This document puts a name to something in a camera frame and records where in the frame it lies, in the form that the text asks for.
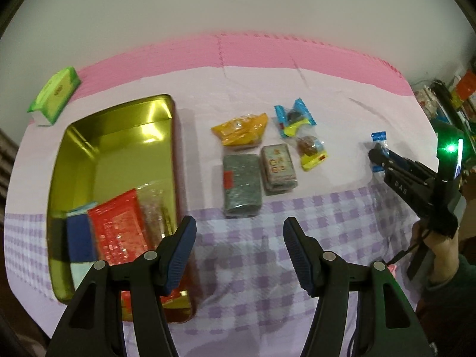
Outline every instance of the silver screw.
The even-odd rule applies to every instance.
[[[97,262],[94,262],[93,267],[96,268],[97,270],[101,270],[105,266],[106,266],[106,262],[104,260],[98,260]]]
[[[324,254],[322,254],[322,257],[325,260],[328,260],[329,262],[332,262],[333,260],[336,259],[336,254],[334,254],[333,252],[330,252],[330,251],[326,251]]]
[[[383,271],[383,270],[385,270],[386,266],[382,262],[375,262],[374,263],[374,268],[375,268],[375,270]]]
[[[146,260],[154,260],[157,257],[157,252],[155,251],[147,251],[144,254],[144,259]]]

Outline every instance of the pink tablecloth border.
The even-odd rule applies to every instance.
[[[221,33],[143,46],[82,68],[70,103],[142,77],[206,66],[307,69],[412,95],[403,75],[376,57],[294,36]]]

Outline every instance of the metal tray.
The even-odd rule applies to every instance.
[[[66,129],[53,169],[47,218],[49,272],[60,302],[68,303],[74,294],[65,228],[68,210],[160,181],[169,189],[165,202],[171,226],[177,227],[181,216],[176,190],[181,187],[174,167],[176,121],[172,98],[158,95],[89,115]],[[189,273],[182,282],[190,280]],[[183,285],[182,297],[164,305],[169,322],[184,322],[193,314]]]

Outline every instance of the red label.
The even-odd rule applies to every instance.
[[[226,170],[223,172],[223,188],[232,189],[233,187],[233,172]]]

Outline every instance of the green tissue pack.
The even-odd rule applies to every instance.
[[[35,123],[39,126],[53,125],[80,84],[73,67],[66,67],[53,75],[28,108]]]

